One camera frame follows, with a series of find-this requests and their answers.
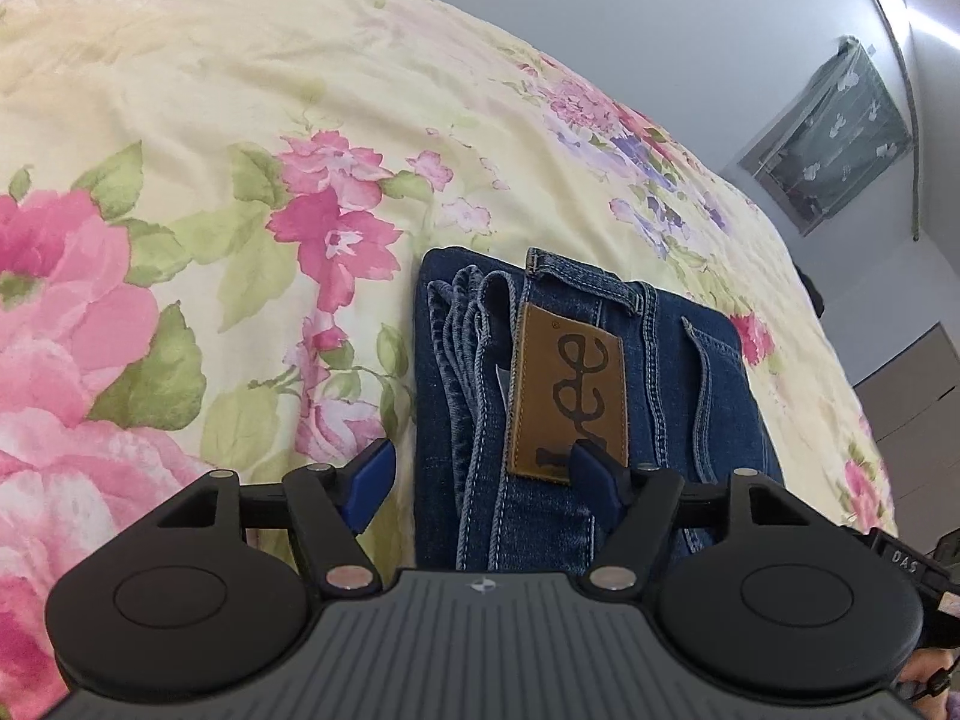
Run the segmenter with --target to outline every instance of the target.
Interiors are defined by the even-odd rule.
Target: gray ribbed plate
[[[738,642],[731,642],[731,647]],[[643,614],[563,574],[407,571],[385,595],[330,605],[304,646],[258,680],[190,704],[77,693],[52,720],[908,720],[892,693],[772,707],[671,659]]]

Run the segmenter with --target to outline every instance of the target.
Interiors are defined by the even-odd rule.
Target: bed
[[[536,245],[723,312],[786,485],[894,530],[770,221],[440,1],[0,0],[0,143],[0,716],[64,693],[56,578],[213,466],[277,481],[387,435],[397,484],[362,541],[388,574],[411,563],[431,247],[521,264]]]

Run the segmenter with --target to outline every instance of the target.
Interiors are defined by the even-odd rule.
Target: folded blue jeans
[[[419,567],[582,574],[606,536],[572,488],[508,471],[509,371],[525,303],[620,338],[631,466],[711,484],[751,467],[782,482],[723,314],[536,248],[525,269],[431,250],[414,309]],[[707,531],[683,531],[673,557],[710,543]]]

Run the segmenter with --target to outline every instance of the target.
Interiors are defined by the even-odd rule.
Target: silver screw
[[[590,572],[590,581],[602,590],[626,590],[637,583],[637,575],[622,565],[603,565]]]
[[[373,572],[362,565],[338,565],[326,572],[326,583],[342,590],[359,590],[373,583]]]

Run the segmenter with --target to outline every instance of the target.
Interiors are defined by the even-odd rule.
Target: human hand
[[[926,681],[937,671],[950,666],[953,666],[953,656],[949,650],[915,650],[896,680],[926,685]],[[925,720],[947,720],[947,695],[949,690],[944,690],[939,696],[926,696],[913,706]]]

